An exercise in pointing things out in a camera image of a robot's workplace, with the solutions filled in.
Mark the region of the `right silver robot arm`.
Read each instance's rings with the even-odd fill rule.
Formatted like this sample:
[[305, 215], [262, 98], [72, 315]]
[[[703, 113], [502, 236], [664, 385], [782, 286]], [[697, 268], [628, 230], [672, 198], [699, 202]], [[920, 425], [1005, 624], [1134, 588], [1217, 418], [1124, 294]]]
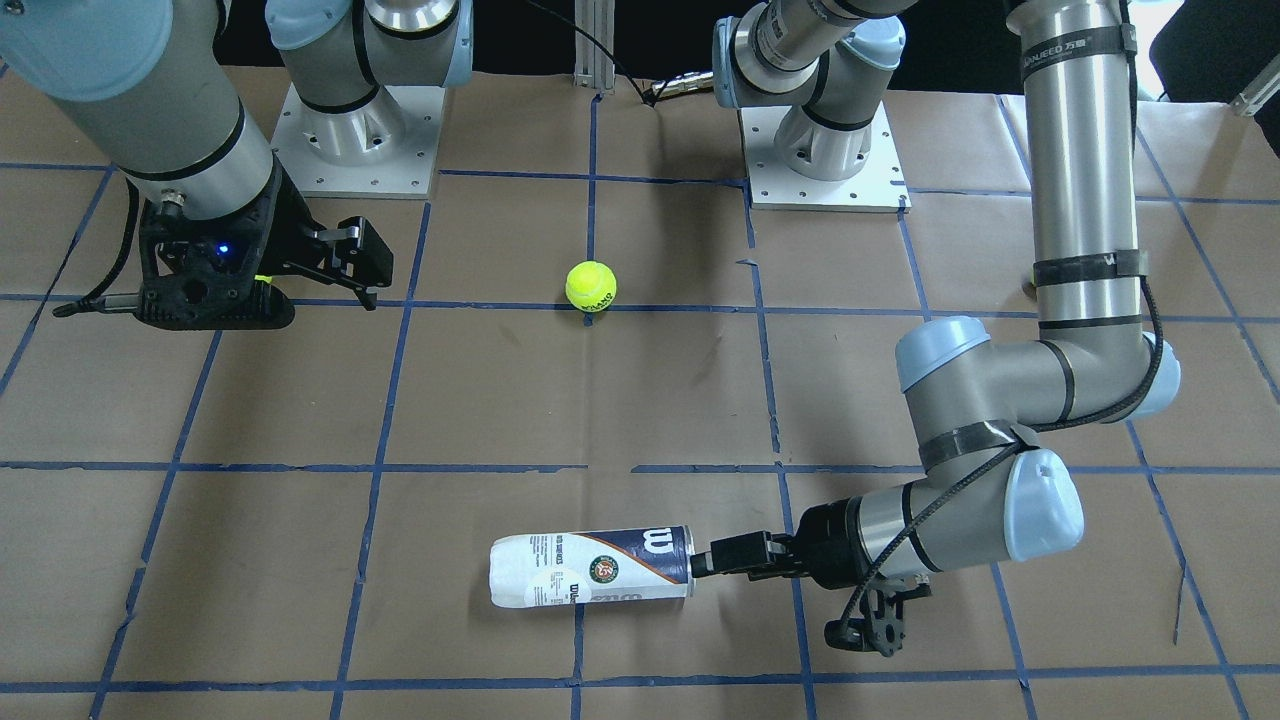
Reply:
[[[394, 255], [372, 223], [312, 217], [218, 64], [229, 14], [228, 1], [3, 4], [3, 59], [125, 177], [111, 269], [55, 316], [270, 331], [294, 319], [279, 275], [347, 288], [369, 311], [392, 283]], [[408, 146], [393, 87], [463, 85], [474, 67], [470, 1], [269, 1], [264, 15], [303, 141], [332, 167]]]

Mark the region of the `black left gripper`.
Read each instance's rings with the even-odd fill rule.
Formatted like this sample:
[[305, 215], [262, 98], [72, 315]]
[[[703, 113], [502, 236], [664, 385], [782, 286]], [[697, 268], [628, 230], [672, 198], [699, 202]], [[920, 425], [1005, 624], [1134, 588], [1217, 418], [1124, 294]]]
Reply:
[[753, 582], [810, 577], [826, 589], [852, 588], [841, 616], [824, 625], [826, 643], [890, 657], [905, 638], [904, 605], [932, 594], [928, 580], [906, 588], [908, 577], [933, 571], [931, 560], [919, 555], [915, 532], [872, 569], [908, 523], [910, 510], [902, 500], [892, 498], [883, 515], [870, 497], [844, 498], [808, 509], [795, 536], [762, 530], [712, 541], [708, 551], [690, 557], [690, 573], [691, 578], [746, 573]]

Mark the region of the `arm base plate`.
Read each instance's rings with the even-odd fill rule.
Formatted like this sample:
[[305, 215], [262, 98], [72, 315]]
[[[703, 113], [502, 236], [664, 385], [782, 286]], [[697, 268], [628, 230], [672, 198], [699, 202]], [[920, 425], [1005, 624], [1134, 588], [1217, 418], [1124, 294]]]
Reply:
[[325, 114], [289, 87], [271, 146], [308, 199], [426, 200], [445, 99], [445, 88], [392, 86], [364, 108]]
[[739, 111], [751, 202], [765, 210], [911, 209], [883, 105], [854, 131], [817, 124], [800, 106]]

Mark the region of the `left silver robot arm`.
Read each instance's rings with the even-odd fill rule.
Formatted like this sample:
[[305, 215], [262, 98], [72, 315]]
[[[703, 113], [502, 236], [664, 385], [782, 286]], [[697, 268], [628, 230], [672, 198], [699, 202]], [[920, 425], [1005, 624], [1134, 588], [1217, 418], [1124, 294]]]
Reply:
[[972, 316], [945, 316], [895, 350], [924, 477], [808, 509], [791, 534], [718, 539], [695, 578], [809, 577], [852, 593], [827, 644], [884, 656], [904, 605], [928, 579], [1075, 547], [1076, 487], [1043, 433], [1148, 416], [1176, 397], [1181, 368], [1139, 246], [1133, 154], [1137, 33], [1125, 1], [1009, 1], [1020, 38], [1030, 152], [1039, 336], [997, 343]]

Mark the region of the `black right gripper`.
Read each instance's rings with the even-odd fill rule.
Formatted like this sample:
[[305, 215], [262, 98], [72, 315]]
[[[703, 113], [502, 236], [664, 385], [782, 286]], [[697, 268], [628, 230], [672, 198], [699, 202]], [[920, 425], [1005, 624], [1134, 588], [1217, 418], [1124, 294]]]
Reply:
[[172, 202], [143, 202], [142, 283], [133, 315], [165, 331], [270, 331], [294, 319], [291, 300], [256, 275], [302, 275], [349, 290], [366, 311], [393, 279], [394, 255], [364, 217], [328, 229], [275, 161], [262, 192], [238, 211], [193, 220]]

